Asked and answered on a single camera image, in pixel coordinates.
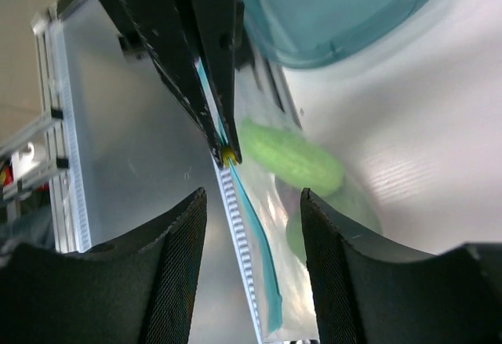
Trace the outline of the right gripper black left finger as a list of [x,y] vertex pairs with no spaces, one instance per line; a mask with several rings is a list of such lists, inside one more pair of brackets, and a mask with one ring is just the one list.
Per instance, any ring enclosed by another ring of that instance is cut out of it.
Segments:
[[200,188],[84,253],[2,239],[2,342],[187,342],[206,223]]

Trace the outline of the clear zip top bag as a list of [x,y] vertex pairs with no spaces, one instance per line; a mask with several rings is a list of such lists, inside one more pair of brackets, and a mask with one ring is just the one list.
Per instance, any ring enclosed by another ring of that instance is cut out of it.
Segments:
[[[288,98],[275,91],[273,77],[265,63],[249,63],[235,73],[235,123],[239,142],[241,123],[247,118],[298,133],[318,145],[305,136]],[[219,178],[260,342],[317,341],[301,227],[302,189],[289,185],[245,157],[243,150],[242,162],[229,162],[220,171]],[[364,190],[345,170],[341,188],[322,198],[355,222],[375,232],[382,230]]]

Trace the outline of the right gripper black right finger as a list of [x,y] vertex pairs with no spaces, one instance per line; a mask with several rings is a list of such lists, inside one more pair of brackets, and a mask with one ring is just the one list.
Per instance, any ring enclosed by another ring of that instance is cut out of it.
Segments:
[[300,211],[321,342],[500,342],[500,244],[431,255],[349,219],[309,189]]

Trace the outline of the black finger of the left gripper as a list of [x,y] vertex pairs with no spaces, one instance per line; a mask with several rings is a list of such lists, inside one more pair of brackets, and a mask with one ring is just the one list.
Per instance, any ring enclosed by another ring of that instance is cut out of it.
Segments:
[[242,36],[242,0],[191,0],[209,81],[232,161],[242,161],[235,124],[235,50]]
[[163,84],[202,131],[216,164],[223,165],[221,145],[195,66],[187,10],[177,0],[99,0],[125,38],[139,38]]

